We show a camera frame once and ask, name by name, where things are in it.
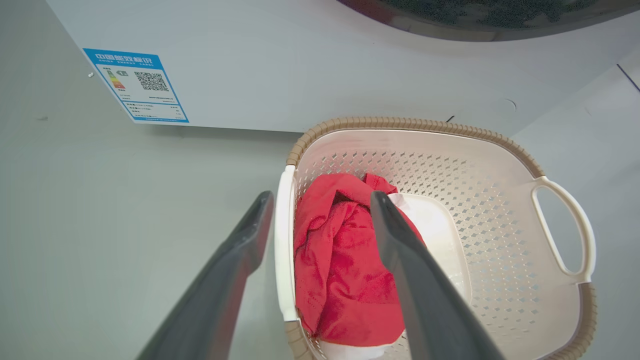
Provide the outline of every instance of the red towel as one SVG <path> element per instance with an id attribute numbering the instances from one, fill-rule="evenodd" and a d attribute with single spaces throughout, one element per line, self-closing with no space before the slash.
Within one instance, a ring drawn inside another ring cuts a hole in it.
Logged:
<path id="1" fill-rule="evenodd" d="M 378 346 L 404 331 L 396 283 L 380 261 L 369 213 L 375 190 L 397 192 L 380 176 L 367 174 L 363 182 L 321 175 L 296 210 L 296 306 L 304 328 L 330 343 Z"/>

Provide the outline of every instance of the qr code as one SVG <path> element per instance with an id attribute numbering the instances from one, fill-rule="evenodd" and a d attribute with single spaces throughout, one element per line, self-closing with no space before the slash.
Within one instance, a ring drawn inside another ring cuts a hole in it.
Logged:
<path id="1" fill-rule="evenodd" d="M 145 90 L 169 91 L 164 79 L 162 78 L 162 74 L 137 71 L 134 71 L 134 73 L 138 77 L 138 80 L 140 80 L 142 88 Z"/>

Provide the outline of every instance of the beige laundry basket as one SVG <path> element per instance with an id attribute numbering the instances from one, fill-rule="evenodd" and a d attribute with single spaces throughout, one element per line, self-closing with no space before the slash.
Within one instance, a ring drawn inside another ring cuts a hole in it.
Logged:
<path id="1" fill-rule="evenodd" d="M 575 199 L 548 180 L 508 138 L 430 120 L 343 118 L 305 133 L 280 179 L 275 215 L 276 279 L 285 331 L 296 359 L 324 359 L 295 306 L 295 204 L 321 174 L 373 173 L 400 193 L 437 200 L 458 230 L 477 319 L 507 359 L 576 359 L 596 325 L 591 274 L 595 241 Z M 564 266 L 538 205 L 546 187 L 569 208 L 582 236 L 579 272 Z M 400 339 L 387 359 L 410 359 Z"/>

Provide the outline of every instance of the energy label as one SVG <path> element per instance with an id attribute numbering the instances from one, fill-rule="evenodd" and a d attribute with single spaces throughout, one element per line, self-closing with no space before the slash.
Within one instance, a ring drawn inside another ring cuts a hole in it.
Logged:
<path id="1" fill-rule="evenodd" d="M 189 122 L 157 55 L 84 52 L 133 120 Z"/>

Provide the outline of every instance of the basket handle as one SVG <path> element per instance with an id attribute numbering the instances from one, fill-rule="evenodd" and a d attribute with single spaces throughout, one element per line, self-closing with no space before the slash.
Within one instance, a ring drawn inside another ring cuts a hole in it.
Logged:
<path id="1" fill-rule="evenodd" d="M 580 238 L 582 240 L 582 266 L 578 272 L 572 272 L 567 269 L 562 261 L 562 257 L 557 249 L 556 243 L 549 231 L 547 222 L 545 221 L 544 215 L 542 215 L 542 210 L 540 208 L 540 203 L 538 202 L 538 190 L 540 188 L 548 188 L 551 190 L 556 196 L 562 200 L 564 205 L 569 208 L 569 211 L 573 215 L 573 219 L 575 220 L 576 225 L 578 226 L 578 231 L 580 232 Z M 575 200 L 575 198 L 566 191 L 562 186 L 557 183 L 549 180 L 546 176 L 541 176 L 536 179 L 536 186 L 532 193 L 533 202 L 536 208 L 536 212 L 538 213 L 538 218 L 540 220 L 540 224 L 547 236 L 547 240 L 549 241 L 549 245 L 556 257 L 556 261 L 560 266 L 560 269 L 568 276 L 570 276 L 573 280 L 575 280 L 576 284 L 583 284 L 585 282 L 591 282 L 591 275 L 593 274 L 593 270 L 596 265 L 596 241 L 593 236 L 593 229 L 591 228 L 591 223 L 589 222 L 589 218 L 587 214 L 584 212 L 580 204 Z"/>
<path id="2" fill-rule="evenodd" d="M 280 176 L 275 208 L 273 238 L 275 248 L 278 303 L 285 322 L 296 321 L 296 293 L 293 271 L 293 213 L 296 167 L 287 165 Z"/>

